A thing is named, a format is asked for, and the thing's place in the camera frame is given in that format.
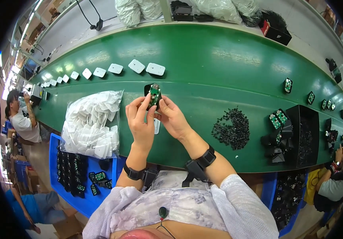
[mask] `necklace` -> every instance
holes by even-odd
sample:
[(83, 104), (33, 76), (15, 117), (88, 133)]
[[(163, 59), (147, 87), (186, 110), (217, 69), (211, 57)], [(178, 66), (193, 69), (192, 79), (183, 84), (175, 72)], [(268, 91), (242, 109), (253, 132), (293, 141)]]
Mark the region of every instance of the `necklace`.
[(159, 225), (156, 229), (158, 229), (159, 227), (164, 228), (170, 235), (171, 237), (173, 237), (175, 239), (175, 237), (168, 231), (168, 229), (166, 229), (163, 225), (162, 225), (162, 221), (164, 220), (164, 218), (168, 215), (168, 210), (165, 207), (160, 207), (160, 209), (158, 209), (158, 215), (160, 215), (160, 220), (161, 220), (161, 225)]

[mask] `plastic bag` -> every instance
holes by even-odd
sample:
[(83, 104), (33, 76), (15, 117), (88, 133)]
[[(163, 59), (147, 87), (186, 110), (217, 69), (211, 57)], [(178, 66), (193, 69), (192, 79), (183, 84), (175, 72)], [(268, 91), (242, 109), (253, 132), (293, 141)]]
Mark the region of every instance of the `plastic bag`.
[(241, 14), (243, 22), (248, 27), (254, 27), (262, 19), (262, 12), (259, 10), (258, 0), (231, 0), (238, 12)]
[(142, 16), (145, 20), (154, 20), (162, 15), (159, 0), (136, 0), (136, 2), (140, 6)]
[(214, 18), (236, 24), (242, 23), (242, 18), (231, 0), (191, 0), (191, 2), (201, 12)]
[(123, 91), (103, 91), (69, 104), (60, 150), (98, 159), (117, 157), (122, 95)]
[(117, 16), (127, 27), (136, 27), (140, 23), (141, 11), (135, 0), (115, 0)]

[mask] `lips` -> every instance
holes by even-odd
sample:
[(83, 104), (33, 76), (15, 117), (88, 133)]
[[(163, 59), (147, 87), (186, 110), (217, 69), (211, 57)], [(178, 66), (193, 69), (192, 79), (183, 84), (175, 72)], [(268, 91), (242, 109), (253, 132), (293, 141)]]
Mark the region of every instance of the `lips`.
[(120, 237), (120, 239), (160, 239), (160, 238), (150, 231), (142, 230), (142, 229), (135, 229), (135, 230), (126, 232)]

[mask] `workbench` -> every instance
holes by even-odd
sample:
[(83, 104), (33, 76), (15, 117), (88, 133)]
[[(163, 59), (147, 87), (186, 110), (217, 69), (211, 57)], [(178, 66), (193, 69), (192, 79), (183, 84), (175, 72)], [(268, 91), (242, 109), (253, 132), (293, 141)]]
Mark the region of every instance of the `workbench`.
[[(165, 74), (153, 77), (137, 74), (128, 64), (136, 59), (145, 66), (166, 67)], [(124, 66), (117, 76), (82, 76), (85, 68), (108, 69), (111, 63)], [(163, 95), (172, 99), (188, 123), (213, 148), (227, 158), (237, 172), (272, 172), (296, 169), (286, 163), (271, 164), (263, 156), (260, 137), (272, 132), (267, 117), (277, 109), (297, 104), (319, 112), (320, 142), (317, 164), (332, 160), (325, 150), (324, 123), (332, 118), (332, 129), (343, 134), (343, 91), (328, 74), (312, 62), (279, 43), (247, 32), (195, 24), (159, 25), (129, 29), (88, 42), (56, 59), (30, 82), (43, 83), (76, 71), (78, 80), (45, 88), (51, 95), (34, 109), (36, 119), (61, 131), (69, 103), (84, 96), (108, 90), (124, 90), (120, 110), (120, 154), (128, 156), (132, 134), (125, 106), (144, 95), (144, 86), (157, 83)], [(283, 81), (293, 81), (290, 94), (283, 93)], [(316, 98), (308, 105), (307, 95)], [(321, 110), (321, 101), (336, 103), (335, 111)], [(241, 150), (232, 150), (211, 135), (217, 118), (228, 108), (238, 107), (249, 119), (250, 140)], [(155, 135), (148, 162), (183, 167), (188, 153), (161, 125)]]

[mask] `tattoo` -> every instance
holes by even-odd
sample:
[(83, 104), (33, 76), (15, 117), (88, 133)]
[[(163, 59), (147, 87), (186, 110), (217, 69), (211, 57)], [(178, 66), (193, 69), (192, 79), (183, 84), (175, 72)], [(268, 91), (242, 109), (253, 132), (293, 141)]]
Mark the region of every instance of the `tattoo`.
[(27, 104), (27, 110), (28, 110), (29, 119), (31, 120), (31, 123), (36, 122), (36, 118), (35, 118), (34, 112), (32, 111), (31, 104)]

